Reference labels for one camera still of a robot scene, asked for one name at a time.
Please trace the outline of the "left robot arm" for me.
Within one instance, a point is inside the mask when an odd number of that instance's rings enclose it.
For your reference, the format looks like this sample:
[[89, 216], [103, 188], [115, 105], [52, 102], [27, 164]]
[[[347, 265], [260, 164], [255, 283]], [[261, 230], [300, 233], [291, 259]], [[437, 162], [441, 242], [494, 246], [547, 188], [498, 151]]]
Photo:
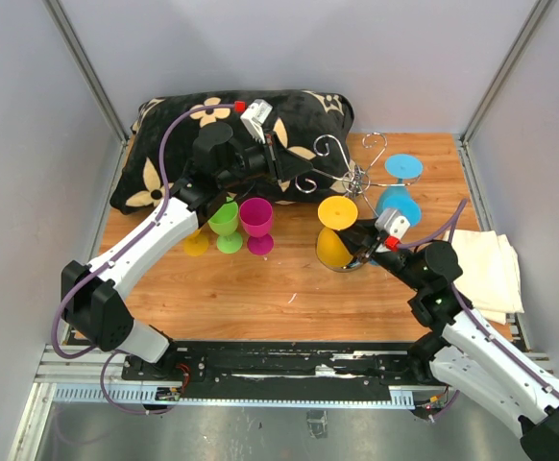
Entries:
[[71, 261], [61, 274], [59, 318], [103, 352], [121, 351], [144, 360], [154, 378], [178, 368], [170, 341], [137, 321], [125, 300], [138, 281], [176, 244], [204, 225], [223, 206], [229, 190], [258, 178], [289, 182], [311, 171], [310, 160], [280, 146], [275, 132], [243, 148], [226, 123], [200, 130], [182, 176], [158, 207], [109, 251], [87, 264]]

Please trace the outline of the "magenta plastic goblet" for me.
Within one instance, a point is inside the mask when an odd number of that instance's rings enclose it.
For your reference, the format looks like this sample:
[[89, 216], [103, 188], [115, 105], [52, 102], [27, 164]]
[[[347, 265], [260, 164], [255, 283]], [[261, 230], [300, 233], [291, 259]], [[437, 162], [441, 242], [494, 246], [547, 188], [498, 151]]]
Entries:
[[239, 218], [243, 230], [248, 234], [247, 248], [254, 255], [267, 255], [274, 248], [271, 236], [273, 227], [273, 207], [262, 198], [244, 201], [239, 208]]

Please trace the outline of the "chrome wine glass rack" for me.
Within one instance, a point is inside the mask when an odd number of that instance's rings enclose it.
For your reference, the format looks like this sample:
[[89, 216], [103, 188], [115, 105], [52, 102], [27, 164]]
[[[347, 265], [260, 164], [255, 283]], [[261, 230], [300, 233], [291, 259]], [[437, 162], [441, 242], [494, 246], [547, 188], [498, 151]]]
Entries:
[[[376, 182], [372, 182], [370, 177], [369, 177], [369, 172], [372, 169], [372, 167], [375, 166], [375, 164], [381, 159], [381, 157], [384, 155], [385, 151], [384, 150], [380, 150], [377, 154], [377, 156], [370, 162], [369, 166], [367, 166], [366, 168], [361, 168], [360, 166], [358, 166], [357, 164], [351, 163], [350, 161], [346, 162], [347, 165], [347, 171], [344, 173], [343, 176], [341, 177], [335, 177], [329, 173], [326, 173], [324, 171], [317, 171], [316, 173], [319, 175], [322, 175], [328, 179], [333, 179], [334, 180], [334, 184], [336, 186], [339, 187], [337, 193], [345, 196], [349, 199], [351, 199], [353, 202], [356, 198], [360, 197], [364, 202], [368, 202], [369, 199], [367, 198], [366, 192], [367, 190], [369, 190], [372, 187], [377, 187], [378, 184]], [[397, 180], [394, 183], [383, 183], [381, 185], [381, 187], [385, 190], [388, 187], [399, 187], [397, 185]], [[372, 213], [374, 214], [375, 220], [377, 219], [377, 217], [379, 216], [376, 213], [376, 206], [371, 206], [370, 210], [372, 211]], [[336, 271], [336, 272], [349, 272], [349, 271], [353, 271], [356, 270], [360, 267], [357, 267], [355, 265], [355, 255], [352, 255], [353, 259], [352, 261], [344, 266], [343, 268], [331, 268], [328, 267], [330, 270]]]

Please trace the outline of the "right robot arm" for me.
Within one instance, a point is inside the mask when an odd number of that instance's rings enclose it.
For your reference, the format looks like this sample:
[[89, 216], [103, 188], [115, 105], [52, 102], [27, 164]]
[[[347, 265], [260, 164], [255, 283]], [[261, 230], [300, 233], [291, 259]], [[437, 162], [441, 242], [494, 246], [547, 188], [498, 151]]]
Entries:
[[559, 460], [559, 377], [503, 337], [455, 287], [463, 271], [452, 245], [402, 243], [392, 225], [358, 220], [337, 233], [357, 259], [374, 261], [413, 290], [408, 304], [427, 335], [409, 351], [420, 384], [447, 384], [503, 422], [531, 460]]

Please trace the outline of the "blue plastic goblet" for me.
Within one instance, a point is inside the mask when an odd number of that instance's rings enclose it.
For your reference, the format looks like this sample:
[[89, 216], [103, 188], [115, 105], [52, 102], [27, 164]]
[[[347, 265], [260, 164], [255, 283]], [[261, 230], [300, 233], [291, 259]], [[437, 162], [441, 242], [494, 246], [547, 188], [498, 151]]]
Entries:
[[424, 172], [422, 162], [409, 154], [395, 154], [384, 163], [386, 172], [397, 180], [398, 186], [408, 186], [417, 182]]
[[421, 208], [412, 199], [407, 187], [386, 188], [377, 200], [376, 213], [380, 215], [386, 208], [397, 209], [412, 227], [417, 226], [422, 220]]

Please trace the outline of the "yellow plastic goblet front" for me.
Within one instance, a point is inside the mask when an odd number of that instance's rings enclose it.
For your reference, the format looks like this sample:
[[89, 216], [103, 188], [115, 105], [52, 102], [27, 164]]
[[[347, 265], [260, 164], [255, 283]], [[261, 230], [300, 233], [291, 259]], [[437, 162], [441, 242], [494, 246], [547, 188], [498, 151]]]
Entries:
[[328, 267], [343, 268], [352, 261], [353, 256], [338, 232], [347, 230], [355, 223], [358, 208], [345, 196], [332, 196], [319, 204], [317, 213], [323, 228], [317, 237], [316, 255]]

